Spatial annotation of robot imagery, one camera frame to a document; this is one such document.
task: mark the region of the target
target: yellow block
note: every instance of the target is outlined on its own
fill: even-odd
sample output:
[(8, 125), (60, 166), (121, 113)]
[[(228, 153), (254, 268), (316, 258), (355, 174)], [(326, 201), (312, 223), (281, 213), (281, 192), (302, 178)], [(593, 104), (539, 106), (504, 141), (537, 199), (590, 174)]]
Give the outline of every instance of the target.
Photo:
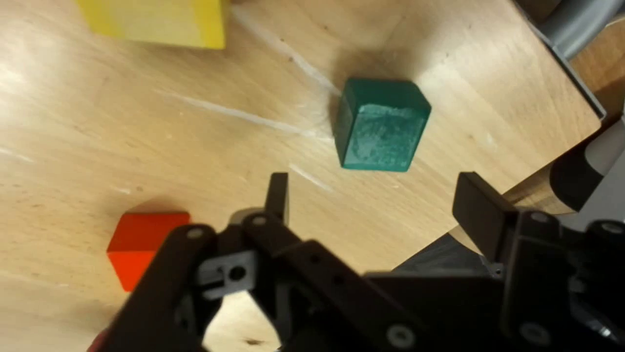
[(76, 0), (95, 33), (109, 37), (222, 49), (228, 0)]

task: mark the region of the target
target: green cube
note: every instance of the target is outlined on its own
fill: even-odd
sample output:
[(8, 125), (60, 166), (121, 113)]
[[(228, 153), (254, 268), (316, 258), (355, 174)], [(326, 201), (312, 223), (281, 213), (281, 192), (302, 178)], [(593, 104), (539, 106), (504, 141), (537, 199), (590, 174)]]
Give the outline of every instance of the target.
[(431, 106), (410, 80), (349, 78), (336, 125), (343, 168), (406, 172)]

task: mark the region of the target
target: screw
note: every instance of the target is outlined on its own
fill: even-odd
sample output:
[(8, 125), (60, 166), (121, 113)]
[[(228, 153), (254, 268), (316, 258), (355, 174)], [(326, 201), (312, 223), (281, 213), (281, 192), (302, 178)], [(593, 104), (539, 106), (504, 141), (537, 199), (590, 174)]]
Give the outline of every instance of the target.
[(613, 235), (623, 233), (623, 225), (621, 223), (601, 223), (601, 229)]
[(390, 325), (386, 331), (390, 346), (396, 350), (410, 350), (414, 346), (414, 332), (406, 325)]
[(523, 323), (519, 327), (519, 332), (529, 344), (537, 344), (537, 346), (549, 346), (551, 344), (549, 331), (545, 327), (537, 325), (537, 323)]
[(601, 327), (601, 329), (599, 329), (599, 334), (609, 338), (609, 336), (611, 336), (611, 331), (609, 331), (607, 327)]
[(549, 221), (549, 217), (545, 213), (541, 213), (541, 211), (533, 211), (529, 217), (533, 221), (537, 221), (537, 223), (547, 223)]
[(492, 276), (502, 278), (504, 276), (504, 266), (502, 264), (488, 264), (488, 270)]

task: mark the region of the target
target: red cube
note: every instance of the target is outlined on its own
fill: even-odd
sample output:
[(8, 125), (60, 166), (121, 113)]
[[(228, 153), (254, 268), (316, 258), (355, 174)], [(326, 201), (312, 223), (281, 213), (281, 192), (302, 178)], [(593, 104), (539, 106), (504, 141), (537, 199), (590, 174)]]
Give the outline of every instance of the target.
[(136, 287), (160, 244), (189, 219), (185, 211), (121, 215), (107, 256), (125, 291)]

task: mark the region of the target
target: wood grain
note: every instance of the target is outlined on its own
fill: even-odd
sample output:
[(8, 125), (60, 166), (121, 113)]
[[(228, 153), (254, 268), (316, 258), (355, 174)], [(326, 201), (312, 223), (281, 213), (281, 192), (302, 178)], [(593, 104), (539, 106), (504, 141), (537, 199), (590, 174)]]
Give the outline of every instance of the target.
[[(453, 227), (457, 172), (506, 192), (597, 129), (508, 2), (246, 0), (228, 39), (220, 53), (121, 43), (92, 35), (68, 0), (2, 2), (0, 282), (13, 303), (0, 331), (23, 315), (45, 350), (84, 346), (80, 319), (101, 323), (125, 297), (103, 250), (127, 209), (187, 209), (222, 229), (287, 170), (301, 237), (359, 272), (388, 270)], [(351, 74), (412, 78), (431, 102), (410, 172), (338, 166), (332, 111)], [(58, 313), (68, 325), (52, 329), (56, 315), (33, 311), (47, 301), (84, 317)], [(250, 309), (226, 309), (213, 348), (271, 346), (265, 329), (230, 331)], [(37, 350), (15, 334), (0, 346)]]
[(625, 20), (611, 22), (574, 59), (572, 67), (588, 88), (603, 104), (607, 117), (615, 119), (623, 111), (625, 96)]

